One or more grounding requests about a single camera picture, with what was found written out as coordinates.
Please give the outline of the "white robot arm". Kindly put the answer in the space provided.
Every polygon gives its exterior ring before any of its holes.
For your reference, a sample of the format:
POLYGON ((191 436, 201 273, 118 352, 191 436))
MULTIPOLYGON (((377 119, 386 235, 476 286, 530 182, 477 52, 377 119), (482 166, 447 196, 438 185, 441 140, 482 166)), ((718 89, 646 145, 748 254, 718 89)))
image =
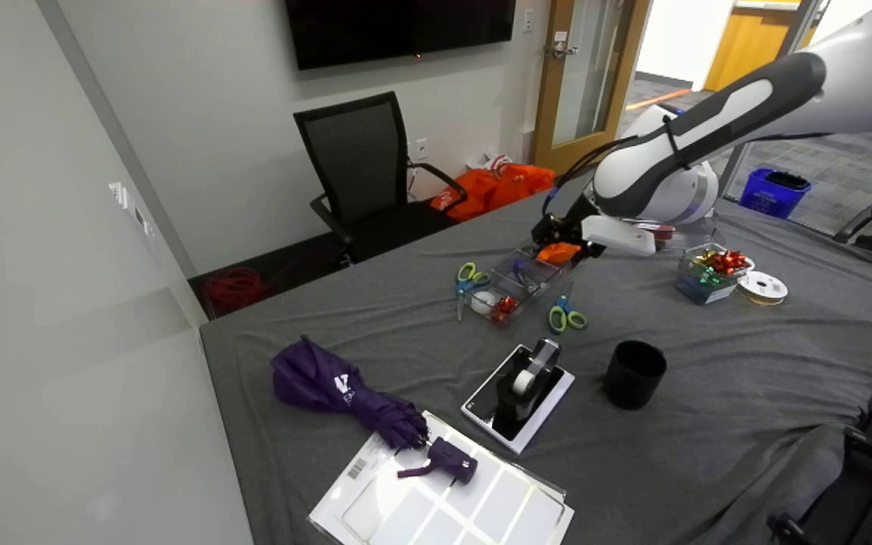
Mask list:
POLYGON ((678 227, 715 210, 718 179, 701 166, 711 152, 858 130, 872 130, 872 8, 681 115, 583 152, 558 175, 558 185, 583 175, 582 196, 564 218, 545 196, 532 245, 569 243, 588 258, 606 247, 653 254, 653 233, 643 222, 678 227))

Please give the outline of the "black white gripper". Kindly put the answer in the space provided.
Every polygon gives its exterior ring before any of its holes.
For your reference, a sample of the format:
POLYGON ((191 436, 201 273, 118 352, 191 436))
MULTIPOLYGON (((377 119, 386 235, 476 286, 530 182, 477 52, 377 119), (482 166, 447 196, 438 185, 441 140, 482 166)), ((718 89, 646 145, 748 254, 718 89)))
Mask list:
POLYGON ((545 247, 550 243, 582 245, 588 258, 606 247, 650 258, 664 247, 660 233, 611 218, 577 196, 564 216, 543 210, 543 218, 530 230, 530 238, 545 247))

